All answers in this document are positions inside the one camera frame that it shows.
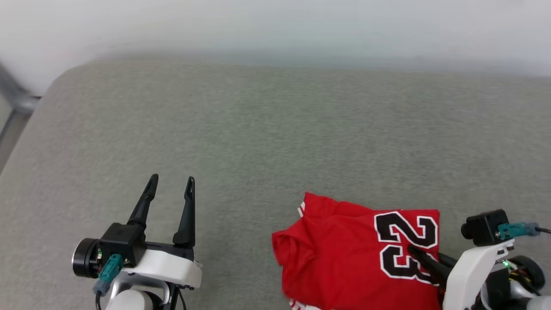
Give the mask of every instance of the gray carpet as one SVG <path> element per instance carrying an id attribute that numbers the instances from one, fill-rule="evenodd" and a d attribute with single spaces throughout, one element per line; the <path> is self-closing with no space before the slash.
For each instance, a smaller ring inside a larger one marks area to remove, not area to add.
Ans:
<path id="1" fill-rule="evenodd" d="M 271 233 L 305 190 L 437 208 L 441 250 L 469 215 L 551 227 L 551 79 L 114 62 L 65 73 L 0 176 L 3 309 L 93 309 L 75 246 L 124 222 L 159 173 L 147 238 L 169 242 L 197 182 L 203 285 L 188 309 L 288 309 Z M 514 253 L 551 270 L 551 236 Z"/>

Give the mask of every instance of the folded red shirt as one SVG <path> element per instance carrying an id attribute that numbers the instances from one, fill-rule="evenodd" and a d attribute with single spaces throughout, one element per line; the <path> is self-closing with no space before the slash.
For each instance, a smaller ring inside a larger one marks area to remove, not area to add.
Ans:
<path id="1" fill-rule="evenodd" d="M 322 310 L 436 310 L 437 287 L 407 245 L 437 258 L 438 210 L 371 210 L 306 193 L 303 217 L 272 234 L 283 293 Z"/>

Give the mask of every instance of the teal cable plug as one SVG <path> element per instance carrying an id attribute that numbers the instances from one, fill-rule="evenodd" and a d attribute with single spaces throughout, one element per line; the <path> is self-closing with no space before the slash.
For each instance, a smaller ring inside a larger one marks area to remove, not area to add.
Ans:
<path id="1" fill-rule="evenodd" d="M 536 227 L 539 227 L 538 223 L 513 223 L 513 224 L 501 224 L 498 226 L 499 238 L 509 239 L 521 236 L 538 236 L 539 231 L 536 231 Z"/>
<path id="2" fill-rule="evenodd" d="M 97 295 L 99 293 L 101 296 L 105 296 L 111 288 L 111 282 L 121 272 L 123 266 L 124 260 L 122 256 L 118 254 L 111 255 L 103 269 L 101 269 L 99 279 L 92 289 L 94 294 Z"/>

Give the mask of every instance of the white wall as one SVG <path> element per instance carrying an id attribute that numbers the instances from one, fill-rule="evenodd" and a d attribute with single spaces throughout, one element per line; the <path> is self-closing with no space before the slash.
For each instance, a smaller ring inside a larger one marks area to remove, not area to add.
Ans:
<path id="1" fill-rule="evenodd" d="M 0 62 L 42 94 L 97 58 L 551 73 L 549 0 L 0 0 Z"/>

